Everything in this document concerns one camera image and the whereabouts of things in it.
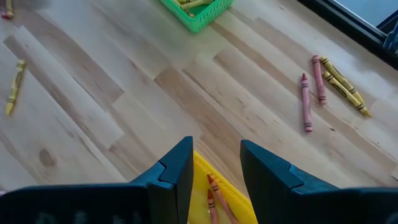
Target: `green basket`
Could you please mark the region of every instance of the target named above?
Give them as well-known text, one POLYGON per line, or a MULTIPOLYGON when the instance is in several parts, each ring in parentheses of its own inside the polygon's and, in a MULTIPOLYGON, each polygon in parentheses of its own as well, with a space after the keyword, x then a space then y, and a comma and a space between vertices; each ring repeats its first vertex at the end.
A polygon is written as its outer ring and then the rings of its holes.
POLYGON ((180 9, 177 0, 159 0, 193 33, 205 28, 217 16, 229 8, 233 0, 214 0, 211 4, 202 5, 190 9, 195 17, 191 18, 180 9))

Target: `light wood floor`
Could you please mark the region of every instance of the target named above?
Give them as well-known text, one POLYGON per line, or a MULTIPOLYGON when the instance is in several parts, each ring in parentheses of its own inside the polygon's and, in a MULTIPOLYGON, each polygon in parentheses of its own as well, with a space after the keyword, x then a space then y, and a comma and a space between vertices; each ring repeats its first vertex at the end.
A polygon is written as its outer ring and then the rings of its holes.
POLYGON ((14 113, 0 113, 0 189, 129 181, 188 135, 246 195, 242 139, 339 187, 398 185, 398 73, 295 1, 235 0, 197 35, 158 0, 16 8, 0 21, 0 108, 18 58, 27 72, 14 113), (314 54, 358 87, 372 119, 328 83, 328 104, 318 105, 314 54))

